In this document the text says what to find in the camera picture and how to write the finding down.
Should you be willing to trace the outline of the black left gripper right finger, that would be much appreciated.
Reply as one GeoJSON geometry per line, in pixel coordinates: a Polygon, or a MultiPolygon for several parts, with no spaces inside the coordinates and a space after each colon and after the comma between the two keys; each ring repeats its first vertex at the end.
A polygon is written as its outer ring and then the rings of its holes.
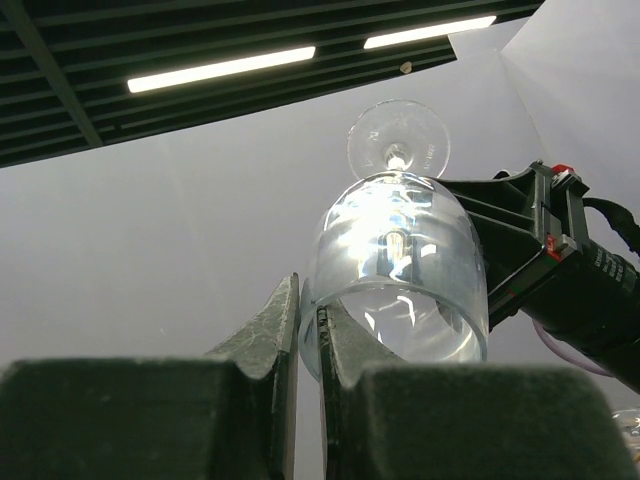
{"type": "Polygon", "coordinates": [[[554,366],[411,364],[317,312],[329,479],[631,479],[596,385],[554,366]]]}

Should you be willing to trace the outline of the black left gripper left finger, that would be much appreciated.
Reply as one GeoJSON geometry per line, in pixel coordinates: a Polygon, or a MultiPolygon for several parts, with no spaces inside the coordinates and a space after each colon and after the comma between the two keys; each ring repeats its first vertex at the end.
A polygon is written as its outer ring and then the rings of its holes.
{"type": "Polygon", "coordinates": [[[5,479],[289,479],[299,279],[206,354],[19,360],[1,373],[5,479]]]}

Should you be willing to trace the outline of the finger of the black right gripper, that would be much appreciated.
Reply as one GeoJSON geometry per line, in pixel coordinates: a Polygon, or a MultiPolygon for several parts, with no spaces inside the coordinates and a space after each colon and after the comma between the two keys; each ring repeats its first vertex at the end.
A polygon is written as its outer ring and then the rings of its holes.
{"type": "Polygon", "coordinates": [[[548,273],[543,203],[548,182],[533,169],[491,180],[444,180],[477,231],[485,264],[489,328],[524,306],[548,273]]]}

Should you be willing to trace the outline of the clear wine glass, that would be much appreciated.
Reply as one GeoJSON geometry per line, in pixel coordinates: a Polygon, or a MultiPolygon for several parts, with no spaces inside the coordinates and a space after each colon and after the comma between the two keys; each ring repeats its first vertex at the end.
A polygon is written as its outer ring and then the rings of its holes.
{"type": "Polygon", "coordinates": [[[640,410],[628,408],[612,413],[612,418],[623,438],[629,442],[638,442],[640,436],[640,410]]]}
{"type": "Polygon", "coordinates": [[[479,236],[440,180],[450,150],[440,117],[412,100],[380,102],[351,127],[356,182],[322,216],[302,286],[299,346],[311,375],[320,373],[316,312],[332,301],[404,360],[486,359],[479,236]]]}

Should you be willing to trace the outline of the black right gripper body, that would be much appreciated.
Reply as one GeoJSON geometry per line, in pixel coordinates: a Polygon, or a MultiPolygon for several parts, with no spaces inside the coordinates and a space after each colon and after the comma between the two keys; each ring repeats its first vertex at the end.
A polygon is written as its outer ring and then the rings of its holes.
{"type": "Polygon", "coordinates": [[[572,168],[535,162],[527,169],[548,182],[543,203],[548,273],[518,312],[608,375],[638,379],[639,272],[591,238],[586,211],[601,213],[633,253],[639,251],[638,225],[621,205],[588,196],[588,186],[572,168]]]}

